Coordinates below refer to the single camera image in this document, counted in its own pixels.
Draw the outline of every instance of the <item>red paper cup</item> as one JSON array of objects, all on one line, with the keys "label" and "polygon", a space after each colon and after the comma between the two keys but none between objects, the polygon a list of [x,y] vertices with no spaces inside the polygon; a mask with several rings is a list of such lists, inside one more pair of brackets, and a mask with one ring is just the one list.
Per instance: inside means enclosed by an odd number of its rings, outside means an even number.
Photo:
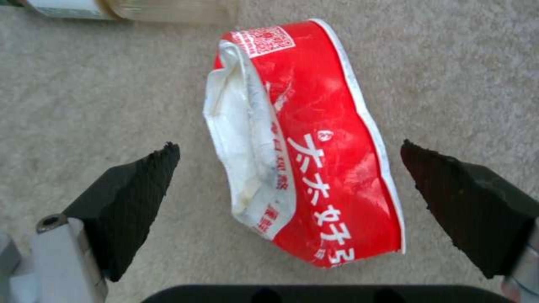
[{"label": "red paper cup", "polygon": [[404,253],[382,137],[327,23],[225,34],[204,115],[243,224],[316,266]]}]

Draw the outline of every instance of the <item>screw hole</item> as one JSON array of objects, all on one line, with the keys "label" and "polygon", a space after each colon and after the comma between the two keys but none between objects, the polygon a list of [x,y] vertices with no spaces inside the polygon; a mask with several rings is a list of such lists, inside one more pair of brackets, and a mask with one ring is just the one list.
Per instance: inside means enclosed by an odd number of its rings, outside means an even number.
[{"label": "screw hole", "polygon": [[43,220],[43,225],[48,226],[48,225],[55,224],[56,222],[58,222],[58,217],[50,217]]}]

